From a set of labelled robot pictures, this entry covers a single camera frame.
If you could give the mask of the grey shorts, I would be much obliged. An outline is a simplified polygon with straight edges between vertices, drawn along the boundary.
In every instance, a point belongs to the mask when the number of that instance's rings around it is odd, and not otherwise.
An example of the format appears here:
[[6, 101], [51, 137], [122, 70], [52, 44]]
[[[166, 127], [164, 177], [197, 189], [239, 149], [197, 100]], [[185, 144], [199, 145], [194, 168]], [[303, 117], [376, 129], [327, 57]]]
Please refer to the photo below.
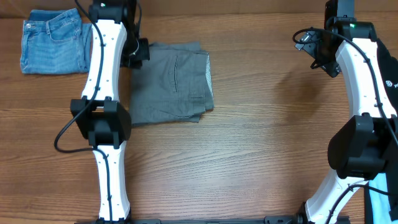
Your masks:
[[199, 122], [215, 107], [209, 52], [199, 42], [149, 46], [150, 60], [131, 77], [132, 126]]

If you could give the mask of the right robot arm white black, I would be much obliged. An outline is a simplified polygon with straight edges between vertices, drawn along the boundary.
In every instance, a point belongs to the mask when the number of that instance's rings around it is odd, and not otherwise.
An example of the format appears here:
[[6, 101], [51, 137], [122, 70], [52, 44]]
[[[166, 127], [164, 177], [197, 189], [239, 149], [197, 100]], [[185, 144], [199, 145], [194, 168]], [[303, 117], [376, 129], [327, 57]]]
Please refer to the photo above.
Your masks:
[[397, 162], [397, 112], [379, 69], [376, 30], [356, 20], [353, 0], [329, 0], [323, 28], [302, 29], [292, 38], [313, 58], [312, 68], [343, 75], [349, 102], [349, 120], [328, 145], [330, 170], [293, 221], [348, 223], [340, 212], [350, 198]]

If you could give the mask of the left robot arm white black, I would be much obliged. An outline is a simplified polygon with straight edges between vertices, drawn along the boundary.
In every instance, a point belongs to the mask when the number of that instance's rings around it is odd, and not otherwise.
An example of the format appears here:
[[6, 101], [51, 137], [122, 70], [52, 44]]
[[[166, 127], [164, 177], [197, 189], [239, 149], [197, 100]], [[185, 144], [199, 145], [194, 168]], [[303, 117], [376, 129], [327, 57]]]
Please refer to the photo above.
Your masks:
[[140, 37], [139, 1], [93, 1], [89, 7], [93, 41], [86, 85], [70, 111], [88, 141], [98, 169], [100, 200], [97, 223], [131, 223], [124, 155], [131, 136], [131, 116], [120, 102], [119, 72], [139, 69], [150, 59], [149, 43]]

